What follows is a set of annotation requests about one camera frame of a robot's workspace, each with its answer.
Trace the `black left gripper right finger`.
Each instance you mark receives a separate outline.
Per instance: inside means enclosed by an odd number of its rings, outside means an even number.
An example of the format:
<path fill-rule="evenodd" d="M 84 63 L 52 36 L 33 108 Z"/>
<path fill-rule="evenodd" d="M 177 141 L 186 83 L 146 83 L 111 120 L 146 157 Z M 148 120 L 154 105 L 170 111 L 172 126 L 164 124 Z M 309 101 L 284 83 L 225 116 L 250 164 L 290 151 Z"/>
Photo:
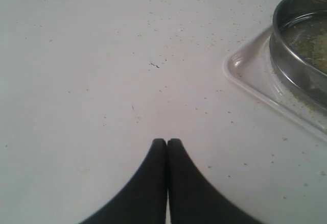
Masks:
<path fill-rule="evenodd" d="M 260 223 L 213 187 L 180 139 L 168 141 L 167 153 L 171 223 Z"/>

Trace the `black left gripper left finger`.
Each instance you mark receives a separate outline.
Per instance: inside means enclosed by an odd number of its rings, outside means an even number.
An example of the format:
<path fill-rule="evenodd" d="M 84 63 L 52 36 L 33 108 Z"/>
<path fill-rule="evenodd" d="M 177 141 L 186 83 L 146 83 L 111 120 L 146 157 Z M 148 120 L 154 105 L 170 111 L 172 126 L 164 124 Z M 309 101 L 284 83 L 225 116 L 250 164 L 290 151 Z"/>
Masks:
<path fill-rule="evenodd" d="M 154 139 L 129 182 L 82 223 L 165 223 L 167 211 L 167 144 Z"/>

